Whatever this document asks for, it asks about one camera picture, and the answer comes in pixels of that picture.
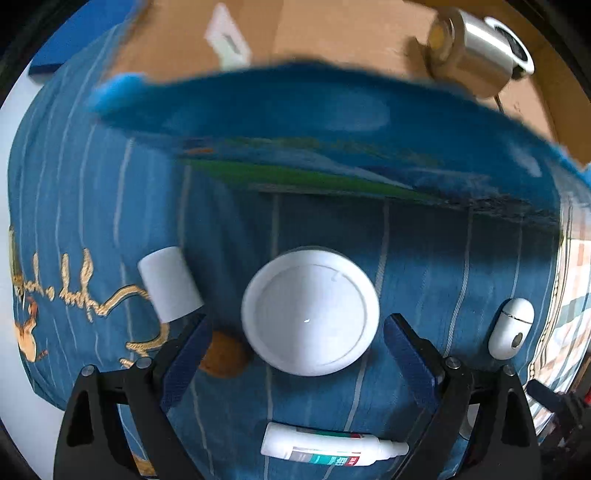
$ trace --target blue gripper pad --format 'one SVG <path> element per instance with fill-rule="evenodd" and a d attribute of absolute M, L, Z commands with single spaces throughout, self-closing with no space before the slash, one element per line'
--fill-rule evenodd
<path fill-rule="evenodd" d="M 384 322 L 384 341 L 408 383 L 415 402 L 435 413 L 439 406 L 436 379 L 400 325 L 390 316 Z"/>
<path fill-rule="evenodd" d="M 163 412 L 168 412 L 180 402 L 211 342 L 212 326 L 208 317 L 205 317 L 181 347 L 164 375 L 160 400 Z"/>

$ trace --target blue striped fabric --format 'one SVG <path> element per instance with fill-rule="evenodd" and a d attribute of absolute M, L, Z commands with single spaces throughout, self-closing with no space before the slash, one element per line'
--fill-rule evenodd
<path fill-rule="evenodd" d="M 137 359 L 126 342 L 158 336 L 141 295 L 102 316 L 75 297 L 67 304 L 64 293 L 86 284 L 85 298 L 104 305 L 126 285 L 141 287 L 138 260 L 170 245 L 184 249 L 214 328 L 238 336 L 242 294 L 256 271 L 280 252 L 321 245 L 374 281 L 382 321 L 402 313 L 441 353 L 475 368 L 499 367 L 486 348 L 499 305 L 511 296 L 530 299 L 535 323 L 514 364 L 521 369 L 532 360 L 554 283 L 558 231 L 394 200 L 231 189 L 94 122 L 85 101 L 120 34 L 110 30 L 60 68 L 31 105 L 11 152 L 18 255 L 25 280 L 34 281 L 38 253 L 42 286 L 28 294 L 39 307 L 38 350 L 48 354 L 35 362 L 23 357 L 36 393 L 64 408 L 82 366 L 123 368 L 120 359 Z M 18 299 L 14 313 L 18 323 L 27 318 Z M 181 327 L 172 325 L 171 335 Z M 527 369 L 520 374 L 525 380 Z M 145 458 L 128 410 L 121 412 L 132 450 Z M 288 375 L 258 357 L 233 380 L 198 371 L 169 418 L 208 480 L 386 478 L 397 461 L 333 471 L 265 458 L 259 449 L 267 421 L 412 441 L 428 420 L 387 351 L 382 326 L 361 359 L 325 377 Z"/>

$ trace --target white wall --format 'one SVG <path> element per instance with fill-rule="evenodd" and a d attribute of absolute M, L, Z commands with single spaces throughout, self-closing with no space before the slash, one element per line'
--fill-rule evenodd
<path fill-rule="evenodd" d="M 14 135 L 41 89 L 28 66 L 0 108 L 0 417 L 22 455 L 42 480 L 53 478 L 53 459 L 63 412 L 33 393 L 13 333 L 12 281 L 8 264 L 8 190 L 6 172 Z"/>

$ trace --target white cylindrical container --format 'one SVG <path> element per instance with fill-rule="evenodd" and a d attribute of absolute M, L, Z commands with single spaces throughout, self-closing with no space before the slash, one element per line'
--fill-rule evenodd
<path fill-rule="evenodd" d="M 379 324 L 374 285 L 351 260 L 300 248 L 262 267 L 242 299 L 254 351 L 289 374 L 327 375 L 355 362 Z"/>
<path fill-rule="evenodd" d="M 534 323 L 534 306 L 526 299 L 511 299 L 501 310 L 491 336 L 488 351 L 497 360 L 513 358 Z"/>
<path fill-rule="evenodd" d="M 177 320 L 203 306 L 203 300 L 179 247 L 156 250 L 138 262 L 160 323 Z"/>
<path fill-rule="evenodd" d="M 323 432 L 270 422 L 261 453 L 274 458 L 316 465 L 366 466 L 408 453 L 408 443 L 380 440 L 373 435 Z"/>

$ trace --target tube cap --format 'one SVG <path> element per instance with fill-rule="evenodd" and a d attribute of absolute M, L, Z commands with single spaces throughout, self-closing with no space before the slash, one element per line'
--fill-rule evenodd
<path fill-rule="evenodd" d="M 408 453 L 408 443 L 391 442 L 390 440 L 380 440 L 378 446 L 378 455 L 376 460 L 388 460 Z"/>

